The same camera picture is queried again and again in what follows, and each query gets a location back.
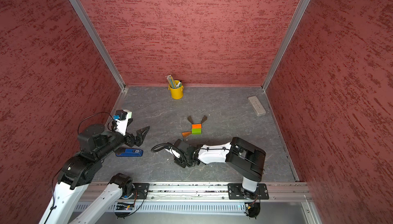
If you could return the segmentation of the orange brown triangle block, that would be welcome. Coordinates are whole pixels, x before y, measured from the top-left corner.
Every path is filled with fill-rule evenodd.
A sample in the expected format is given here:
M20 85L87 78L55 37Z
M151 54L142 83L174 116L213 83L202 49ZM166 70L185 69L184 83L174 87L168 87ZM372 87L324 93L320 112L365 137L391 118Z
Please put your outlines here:
M192 134L192 131L190 131L190 132L183 132L182 136L183 136L183 138L186 138L186 137L190 136L191 134Z

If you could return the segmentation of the green rectangular block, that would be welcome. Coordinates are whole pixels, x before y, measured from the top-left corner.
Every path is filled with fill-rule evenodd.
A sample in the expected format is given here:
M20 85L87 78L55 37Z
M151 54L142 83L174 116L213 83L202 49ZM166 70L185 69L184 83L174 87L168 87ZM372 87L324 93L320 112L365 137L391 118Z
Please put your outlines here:
M193 129L191 130L191 133L192 133L193 135L200 135L200 134L202 133L202 129L201 129L201 128L193 128Z

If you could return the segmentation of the dark brown triangle block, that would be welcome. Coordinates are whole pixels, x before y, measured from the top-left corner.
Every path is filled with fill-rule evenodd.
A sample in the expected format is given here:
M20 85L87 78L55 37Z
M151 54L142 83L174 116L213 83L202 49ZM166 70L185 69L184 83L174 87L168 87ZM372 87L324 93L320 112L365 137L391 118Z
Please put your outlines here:
M205 115L202 120L201 120L201 124L203 124L206 120L208 119L208 117Z

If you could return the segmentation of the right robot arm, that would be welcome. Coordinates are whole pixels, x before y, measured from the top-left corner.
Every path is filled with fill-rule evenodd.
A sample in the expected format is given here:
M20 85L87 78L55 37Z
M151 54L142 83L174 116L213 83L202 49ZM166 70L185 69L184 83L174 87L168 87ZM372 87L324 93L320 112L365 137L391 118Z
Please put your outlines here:
M255 195L262 180L266 152L255 145L239 138L222 145L192 146L183 140L176 141L167 149L174 156L174 161L181 167L194 167L203 163L225 163L243 176L244 195Z

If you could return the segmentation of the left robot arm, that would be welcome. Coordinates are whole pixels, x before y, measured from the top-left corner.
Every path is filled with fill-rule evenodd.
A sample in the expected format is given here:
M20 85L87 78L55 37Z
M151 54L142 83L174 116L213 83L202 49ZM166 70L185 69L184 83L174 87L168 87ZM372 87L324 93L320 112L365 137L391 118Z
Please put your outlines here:
M134 136L129 133L107 131L102 124L94 124L78 135L80 152L66 161L56 185L52 186L52 198L45 210L41 224L67 224L70 217L95 174L102 168L104 159L127 146L142 145L150 127L144 127ZM111 178L102 193L72 222L74 224L94 224L106 210L119 199L146 198L146 190L139 191L131 177L118 173Z

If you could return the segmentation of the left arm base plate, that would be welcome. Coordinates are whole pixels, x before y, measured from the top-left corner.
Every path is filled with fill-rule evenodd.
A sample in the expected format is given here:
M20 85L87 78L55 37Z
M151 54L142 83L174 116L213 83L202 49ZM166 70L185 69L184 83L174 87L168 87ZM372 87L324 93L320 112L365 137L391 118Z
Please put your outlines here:
M134 183L137 199L146 199L149 192L149 183Z

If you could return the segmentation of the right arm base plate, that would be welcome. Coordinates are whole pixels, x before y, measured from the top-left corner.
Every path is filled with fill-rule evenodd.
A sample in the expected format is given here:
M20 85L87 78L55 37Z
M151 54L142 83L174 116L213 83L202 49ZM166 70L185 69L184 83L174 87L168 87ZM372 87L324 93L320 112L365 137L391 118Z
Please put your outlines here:
M229 183L227 187L229 199L269 199L269 193L266 184L259 183L255 192L244 189L240 183Z

